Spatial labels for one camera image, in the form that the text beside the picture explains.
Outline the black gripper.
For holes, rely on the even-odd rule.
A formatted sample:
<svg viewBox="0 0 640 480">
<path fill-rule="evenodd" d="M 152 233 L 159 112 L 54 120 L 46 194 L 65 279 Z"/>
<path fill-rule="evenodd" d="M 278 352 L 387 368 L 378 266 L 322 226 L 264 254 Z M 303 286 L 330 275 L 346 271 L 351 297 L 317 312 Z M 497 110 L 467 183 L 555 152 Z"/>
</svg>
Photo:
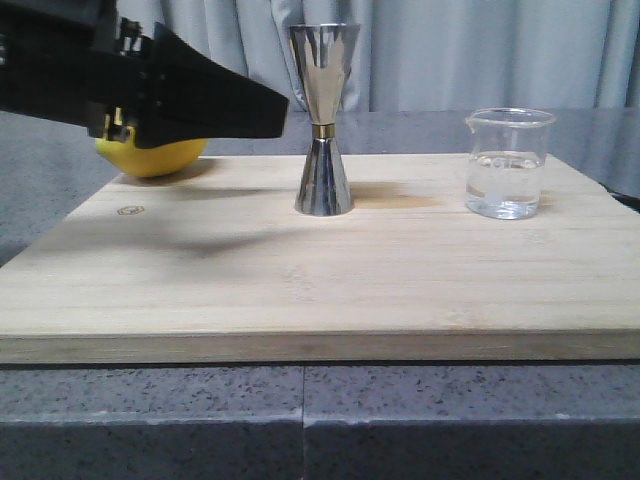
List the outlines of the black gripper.
<svg viewBox="0 0 640 480">
<path fill-rule="evenodd" d="M 4 1 L 1 108 L 139 148 L 282 135 L 289 100 L 114 1 Z"/>
</svg>

